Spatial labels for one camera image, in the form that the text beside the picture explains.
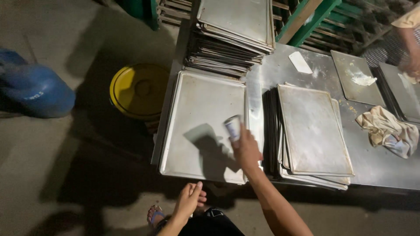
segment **person's forearm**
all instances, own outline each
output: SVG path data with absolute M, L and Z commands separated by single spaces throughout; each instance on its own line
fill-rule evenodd
M 420 51 L 420 46 L 417 44 L 413 28 L 396 27 L 396 30 L 410 54 Z
M 159 231 L 157 236 L 177 236 L 184 227 L 185 222 L 178 219 L 176 216 L 172 216 L 166 225 Z
M 251 168 L 245 174 L 260 200 L 265 218 L 274 235 L 277 236 L 284 233 L 293 236 L 312 235 L 308 226 L 289 202 L 272 185 L 261 169 L 258 167 Z

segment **yellow bucket lid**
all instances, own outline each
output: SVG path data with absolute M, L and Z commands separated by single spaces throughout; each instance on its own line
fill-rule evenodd
M 152 64 L 122 68 L 110 85 L 111 100 L 124 115 L 141 120 L 160 117 L 169 73 Z

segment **sleeve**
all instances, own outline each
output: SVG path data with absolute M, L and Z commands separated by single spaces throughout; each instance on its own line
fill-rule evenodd
M 420 6 L 417 6 L 413 10 L 407 12 L 391 24 L 398 28 L 416 28 L 420 25 Z

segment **table surface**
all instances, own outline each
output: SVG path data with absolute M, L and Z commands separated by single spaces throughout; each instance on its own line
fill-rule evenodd
M 297 72 L 288 58 L 296 51 L 302 54 L 312 74 Z M 277 43 L 274 53 L 265 56 L 262 65 L 253 66 L 241 80 L 248 86 L 249 128 L 260 151 L 264 145 L 262 93 L 284 82 L 324 90 L 340 104 L 344 140 L 356 175 L 351 178 L 351 183 L 420 190 L 420 152 L 417 150 L 408 159 L 402 159 L 385 147 L 370 145 L 367 130 L 363 130 L 355 118 L 373 106 L 345 100 L 332 57 Z

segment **white plastic scraper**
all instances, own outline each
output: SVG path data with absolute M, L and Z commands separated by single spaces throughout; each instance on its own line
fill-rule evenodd
M 306 63 L 305 59 L 303 59 L 300 52 L 294 52 L 290 54 L 289 59 L 293 63 L 297 71 L 306 74 L 312 74 L 311 68 L 308 66 L 308 63 Z

